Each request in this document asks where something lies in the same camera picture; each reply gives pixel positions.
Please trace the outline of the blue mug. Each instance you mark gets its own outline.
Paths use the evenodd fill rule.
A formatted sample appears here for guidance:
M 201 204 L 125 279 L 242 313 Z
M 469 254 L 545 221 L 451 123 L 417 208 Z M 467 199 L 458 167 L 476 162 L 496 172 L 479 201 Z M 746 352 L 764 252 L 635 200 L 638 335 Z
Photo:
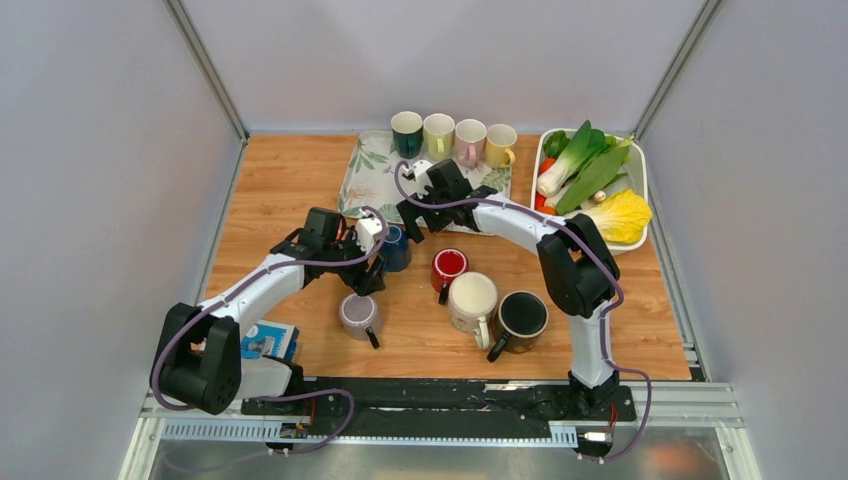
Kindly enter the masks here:
M 389 225 L 380 253 L 384 257 L 384 270 L 387 272 L 400 272 L 409 266 L 411 263 L 409 239 L 400 226 Z

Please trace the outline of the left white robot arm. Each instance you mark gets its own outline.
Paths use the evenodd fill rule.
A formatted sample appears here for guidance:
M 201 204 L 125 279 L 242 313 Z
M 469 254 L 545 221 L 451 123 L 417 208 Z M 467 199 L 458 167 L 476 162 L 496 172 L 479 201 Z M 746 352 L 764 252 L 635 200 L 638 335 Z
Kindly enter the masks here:
M 380 250 L 389 224 L 373 207 L 353 225 L 334 210 L 313 207 L 304 225 L 271 248 L 258 267 L 197 305 L 178 302 L 166 313 L 150 373 L 158 403 L 172 411 L 223 412 L 233 401 L 256 399 L 282 414 L 300 410 L 306 388 L 292 362 L 242 355 L 242 341 L 275 306 L 325 273 L 355 294 L 385 287 Z

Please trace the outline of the pale yellow mug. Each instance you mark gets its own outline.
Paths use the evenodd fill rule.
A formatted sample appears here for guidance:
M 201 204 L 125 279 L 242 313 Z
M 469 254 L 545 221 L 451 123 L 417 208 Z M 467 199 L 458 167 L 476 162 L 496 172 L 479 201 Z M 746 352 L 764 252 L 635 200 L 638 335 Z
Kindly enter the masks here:
M 486 164 L 492 169 L 511 167 L 516 160 L 514 145 L 517 139 L 517 132 L 509 125 L 494 124 L 490 126 L 484 145 Z

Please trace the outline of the light green faceted mug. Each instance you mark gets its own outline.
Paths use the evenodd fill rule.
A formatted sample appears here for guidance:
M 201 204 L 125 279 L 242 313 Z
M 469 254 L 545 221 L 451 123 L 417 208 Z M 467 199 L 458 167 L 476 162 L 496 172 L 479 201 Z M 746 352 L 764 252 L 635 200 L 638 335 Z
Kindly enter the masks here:
M 423 120 L 423 138 L 427 157 L 433 162 L 450 159 L 454 150 L 454 119 L 444 113 L 433 113 Z

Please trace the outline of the pink mug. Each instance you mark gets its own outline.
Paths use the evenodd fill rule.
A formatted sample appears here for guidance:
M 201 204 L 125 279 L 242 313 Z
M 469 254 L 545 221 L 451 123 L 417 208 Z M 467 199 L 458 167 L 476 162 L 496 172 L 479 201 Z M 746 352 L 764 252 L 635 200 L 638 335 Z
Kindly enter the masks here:
M 484 159 L 487 128 L 476 119 L 464 119 L 456 124 L 454 160 L 468 169 L 477 169 Z

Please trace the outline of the orange mug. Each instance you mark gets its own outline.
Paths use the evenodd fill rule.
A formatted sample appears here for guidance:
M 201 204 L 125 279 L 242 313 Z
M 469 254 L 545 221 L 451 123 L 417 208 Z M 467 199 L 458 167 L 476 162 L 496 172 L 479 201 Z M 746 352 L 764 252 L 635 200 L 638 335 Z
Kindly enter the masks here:
M 340 223 L 339 223 L 338 231 L 337 231 L 337 236 L 336 236 L 337 241 L 341 241 L 341 240 L 344 239 L 346 229 L 347 229 L 347 221 L 344 217 L 342 217 L 341 220 L 340 220 Z

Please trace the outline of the teal mug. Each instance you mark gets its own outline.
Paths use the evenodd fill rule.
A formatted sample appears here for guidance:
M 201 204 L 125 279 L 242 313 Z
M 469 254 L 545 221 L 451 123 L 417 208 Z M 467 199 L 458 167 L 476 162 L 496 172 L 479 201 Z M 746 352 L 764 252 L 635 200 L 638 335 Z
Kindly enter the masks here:
M 412 111 L 396 113 L 390 121 L 395 151 L 403 159 L 417 157 L 423 145 L 423 119 Z

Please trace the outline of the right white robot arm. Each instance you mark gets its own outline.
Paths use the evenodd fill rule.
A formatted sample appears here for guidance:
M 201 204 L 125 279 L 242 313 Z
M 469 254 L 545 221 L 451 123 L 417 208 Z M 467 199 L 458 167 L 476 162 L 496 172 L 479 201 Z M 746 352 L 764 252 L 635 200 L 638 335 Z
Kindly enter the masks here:
M 569 320 L 572 342 L 570 392 L 573 410 L 595 418 L 611 402 L 607 387 L 621 368 L 610 357 L 608 316 L 623 301 L 620 271 L 594 221 L 542 214 L 496 190 L 472 188 L 452 160 L 433 164 L 398 162 L 394 183 L 403 199 L 396 206 L 408 238 L 424 239 L 419 222 L 435 233 L 451 224 L 495 235 L 535 254 L 550 299 Z

